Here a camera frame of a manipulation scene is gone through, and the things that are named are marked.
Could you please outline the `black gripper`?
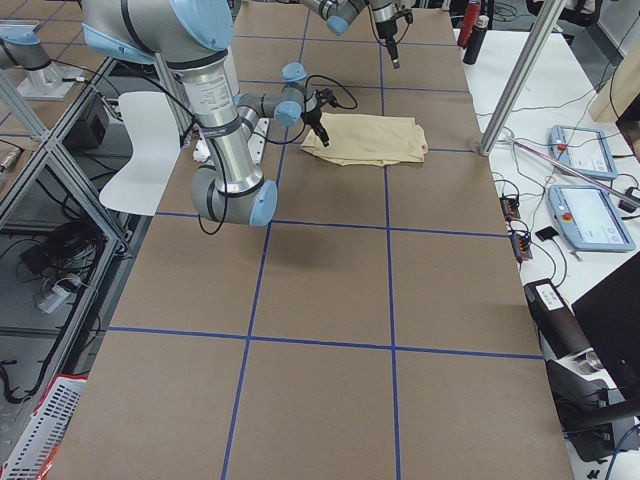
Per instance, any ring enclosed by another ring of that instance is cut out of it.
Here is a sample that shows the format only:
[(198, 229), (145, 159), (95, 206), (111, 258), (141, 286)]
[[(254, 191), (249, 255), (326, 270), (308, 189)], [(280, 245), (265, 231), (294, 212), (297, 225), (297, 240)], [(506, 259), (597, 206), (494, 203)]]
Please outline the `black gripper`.
[(376, 32), (379, 40), (386, 45), (392, 66), (400, 67), (399, 53), (394, 36), (398, 33), (397, 23), (395, 19), (375, 22)]
[(322, 110), (316, 105), (313, 109), (307, 110), (304, 113), (304, 122), (309, 127), (313, 128), (313, 131), (317, 138), (320, 140), (323, 147), (330, 145), (330, 139), (328, 132), (321, 123)]

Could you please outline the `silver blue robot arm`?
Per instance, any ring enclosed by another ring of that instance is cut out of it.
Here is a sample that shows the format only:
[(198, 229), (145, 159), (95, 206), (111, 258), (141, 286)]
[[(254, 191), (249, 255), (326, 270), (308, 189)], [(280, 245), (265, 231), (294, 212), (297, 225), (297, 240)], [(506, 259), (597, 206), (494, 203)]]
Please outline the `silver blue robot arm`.
[(405, 19), (407, 26), (413, 22), (411, 7), (403, 1), (302, 0), (300, 4), (322, 18), (336, 36), (345, 34), (359, 15), (367, 11), (376, 41), (387, 50), (392, 67), (400, 68), (397, 23), (401, 18)]
[(225, 1), (85, 1), (86, 43), (113, 58), (151, 64), (161, 56), (186, 91), (190, 110), (213, 163), (196, 170), (191, 185), (198, 214), (219, 224), (264, 226), (277, 207), (277, 185), (251, 157), (248, 140), (261, 118), (285, 126), (303, 121), (322, 143), (321, 104), (302, 64), (282, 70), (277, 95), (233, 95), (224, 70), (233, 39)]

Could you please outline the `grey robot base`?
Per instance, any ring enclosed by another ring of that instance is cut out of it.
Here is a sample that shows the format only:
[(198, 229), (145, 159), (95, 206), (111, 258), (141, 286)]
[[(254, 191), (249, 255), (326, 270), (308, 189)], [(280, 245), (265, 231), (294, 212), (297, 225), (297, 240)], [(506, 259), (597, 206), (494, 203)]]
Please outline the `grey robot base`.
[(30, 100), (61, 101), (76, 82), (85, 79), (82, 68), (55, 63), (28, 26), (1, 29), (1, 69), (13, 67), (26, 72), (17, 90)]

